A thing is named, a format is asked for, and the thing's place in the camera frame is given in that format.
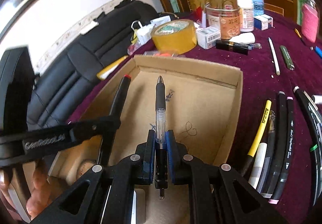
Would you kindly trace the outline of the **left hand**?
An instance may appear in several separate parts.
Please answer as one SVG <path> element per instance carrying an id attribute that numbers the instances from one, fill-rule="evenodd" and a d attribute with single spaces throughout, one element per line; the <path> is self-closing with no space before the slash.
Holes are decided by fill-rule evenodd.
<path id="1" fill-rule="evenodd" d="M 1 169 L 1 200 L 7 207 L 7 209 L 15 209 L 9 193 L 9 176 Z M 32 176 L 32 183 L 34 189 L 31 193 L 31 197 L 27 200 L 26 210 L 31 217 L 31 220 L 36 218 L 50 203 L 51 186 L 47 180 L 47 167 L 44 160 L 39 160 L 36 163 L 35 171 Z"/>

